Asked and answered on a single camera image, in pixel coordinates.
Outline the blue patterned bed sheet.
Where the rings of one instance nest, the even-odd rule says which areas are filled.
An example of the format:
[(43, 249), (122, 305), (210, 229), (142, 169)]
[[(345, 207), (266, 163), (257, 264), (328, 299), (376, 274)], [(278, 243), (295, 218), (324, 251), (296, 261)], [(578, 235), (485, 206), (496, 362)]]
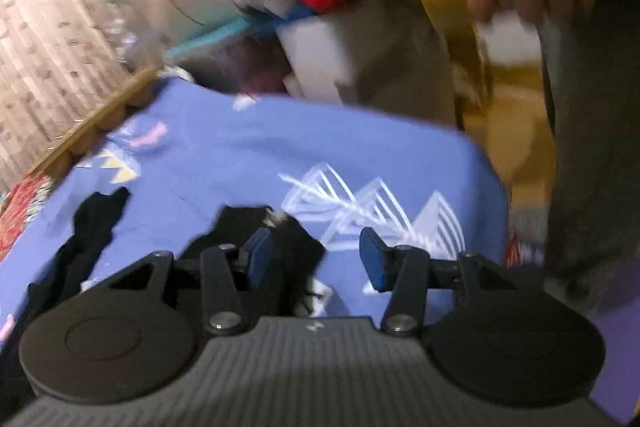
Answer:
[(130, 193), (90, 287), (152, 251), (181, 254), (224, 206), (268, 206), (326, 247), (303, 314), (379, 320), (387, 296), (358, 254), (363, 228), (435, 258), (503, 262), (506, 192), (488, 158), (454, 129), (283, 96), (225, 95), (167, 80), (44, 203), (1, 263), (1, 330), (70, 237), (91, 194)]

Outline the red floral blanket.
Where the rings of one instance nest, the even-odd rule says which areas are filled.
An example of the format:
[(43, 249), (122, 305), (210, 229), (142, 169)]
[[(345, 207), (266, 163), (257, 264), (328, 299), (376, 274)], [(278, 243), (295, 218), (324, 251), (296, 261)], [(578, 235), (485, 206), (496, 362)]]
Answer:
[(14, 185), (1, 202), (0, 260), (6, 259), (27, 225), (35, 220), (53, 188), (50, 176), (28, 174)]

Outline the wooden carved footboard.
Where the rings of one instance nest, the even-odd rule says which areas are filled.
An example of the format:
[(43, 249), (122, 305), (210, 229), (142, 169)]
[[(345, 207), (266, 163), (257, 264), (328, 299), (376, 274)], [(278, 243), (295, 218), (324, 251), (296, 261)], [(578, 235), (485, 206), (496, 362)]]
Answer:
[(61, 180), (68, 170), (83, 158), (108, 132), (115, 130), (127, 117), (148, 106), (154, 98), (158, 68), (136, 72), (117, 92), (83, 120), (50, 144), (35, 162), (29, 174), (43, 173)]

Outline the floral beige curtain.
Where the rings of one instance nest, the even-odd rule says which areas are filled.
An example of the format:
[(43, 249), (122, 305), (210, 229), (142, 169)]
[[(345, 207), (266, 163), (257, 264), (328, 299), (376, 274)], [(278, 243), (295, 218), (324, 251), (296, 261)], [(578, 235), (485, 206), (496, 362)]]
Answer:
[(129, 79), (108, 0), (1, 0), (1, 190)]

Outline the black pants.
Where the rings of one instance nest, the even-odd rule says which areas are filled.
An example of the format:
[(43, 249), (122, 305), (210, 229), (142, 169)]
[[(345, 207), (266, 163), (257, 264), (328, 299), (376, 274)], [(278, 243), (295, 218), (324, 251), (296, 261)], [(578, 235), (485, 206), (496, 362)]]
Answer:
[[(28, 285), (25, 317), (39, 317), (80, 293), (81, 283), (112, 243), (113, 230), (129, 197), (123, 187), (108, 195), (94, 193), (80, 204), (73, 217), (72, 235), (58, 248), (42, 279)], [(312, 274), (324, 247), (295, 218), (269, 206), (224, 205), (213, 226), (195, 236), (179, 258), (196, 260), (205, 249), (222, 245), (236, 249), (227, 256), (236, 287), (256, 294), (248, 298), (251, 314), (311, 314), (305, 300), (316, 295)]]

